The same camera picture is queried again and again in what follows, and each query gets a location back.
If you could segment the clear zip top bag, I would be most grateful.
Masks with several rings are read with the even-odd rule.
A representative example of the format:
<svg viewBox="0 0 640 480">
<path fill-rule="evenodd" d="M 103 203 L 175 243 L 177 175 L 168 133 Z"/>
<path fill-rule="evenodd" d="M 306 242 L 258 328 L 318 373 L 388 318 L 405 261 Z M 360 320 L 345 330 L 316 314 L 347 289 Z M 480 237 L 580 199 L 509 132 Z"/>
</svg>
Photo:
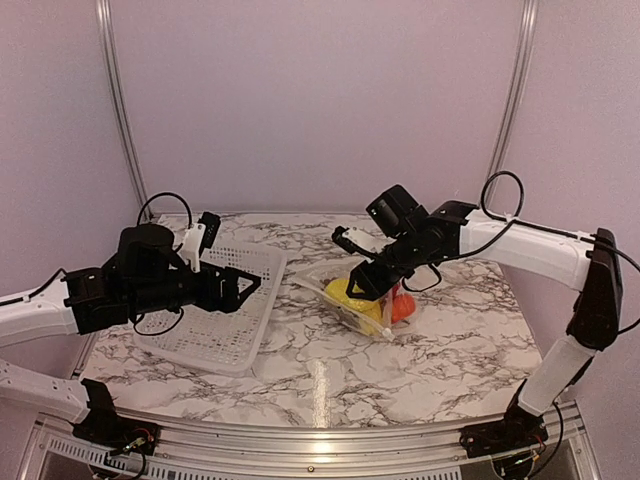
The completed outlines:
<svg viewBox="0 0 640 480">
<path fill-rule="evenodd" d="M 322 261 L 294 274 L 293 282 L 310 290 L 347 328 L 376 340 L 393 341 L 394 328 L 417 316 L 415 297 L 400 284 L 379 300 L 347 295 L 355 260 Z"/>
</svg>

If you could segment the orange mini pumpkin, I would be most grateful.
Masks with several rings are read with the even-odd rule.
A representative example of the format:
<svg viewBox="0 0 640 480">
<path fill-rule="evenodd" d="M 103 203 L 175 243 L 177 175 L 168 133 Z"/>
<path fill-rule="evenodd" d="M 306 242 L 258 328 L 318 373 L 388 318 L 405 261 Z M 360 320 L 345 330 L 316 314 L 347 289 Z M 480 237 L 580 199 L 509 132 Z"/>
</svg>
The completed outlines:
<svg viewBox="0 0 640 480">
<path fill-rule="evenodd" d="M 393 297 L 391 322 L 396 324 L 411 317 L 416 311 L 416 302 L 410 294 L 398 294 Z"/>
</svg>

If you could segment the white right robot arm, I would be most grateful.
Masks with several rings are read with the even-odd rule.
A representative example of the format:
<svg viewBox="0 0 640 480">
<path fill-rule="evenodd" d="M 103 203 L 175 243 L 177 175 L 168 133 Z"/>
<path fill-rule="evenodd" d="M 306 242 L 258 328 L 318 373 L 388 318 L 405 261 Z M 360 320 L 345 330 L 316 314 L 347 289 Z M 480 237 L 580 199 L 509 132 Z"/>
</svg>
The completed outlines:
<svg viewBox="0 0 640 480">
<path fill-rule="evenodd" d="M 429 213 L 419 205 L 380 198 L 368 213 L 388 244 L 380 246 L 356 228 L 338 227 L 332 234 L 343 250 L 365 258 L 350 273 L 351 298 L 377 300 L 421 266 L 464 258 L 528 271 L 577 291 L 565 333 L 519 386 L 503 417 L 460 431 L 460 444 L 470 458 L 546 440 L 544 413 L 619 335 L 623 288 L 614 235 L 606 229 L 591 235 L 562 233 L 516 217 L 491 217 L 460 201 L 447 201 Z"/>
</svg>

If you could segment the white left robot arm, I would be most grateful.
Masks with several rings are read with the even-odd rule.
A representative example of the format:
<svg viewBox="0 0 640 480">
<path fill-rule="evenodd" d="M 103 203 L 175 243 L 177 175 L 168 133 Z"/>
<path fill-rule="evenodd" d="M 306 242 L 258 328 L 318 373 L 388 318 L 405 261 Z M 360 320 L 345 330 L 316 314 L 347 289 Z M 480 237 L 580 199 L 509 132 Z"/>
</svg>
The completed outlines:
<svg viewBox="0 0 640 480">
<path fill-rule="evenodd" d="M 57 273 L 31 293 L 2 300 L 1 344 L 85 335 L 138 324 L 158 311 L 182 314 L 189 305 L 233 313 L 260 284 L 254 274 L 209 264 L 198 273 L 171 269 L 156 279 L 125 278 L 98 268 Z M 106 385 L 94 380 L 64 380 L 3 363 L 1 396 L 69 422 L 76 436 L 94 443 L 116 445 L 141 430 L 116 412 Z"/>
</svg>

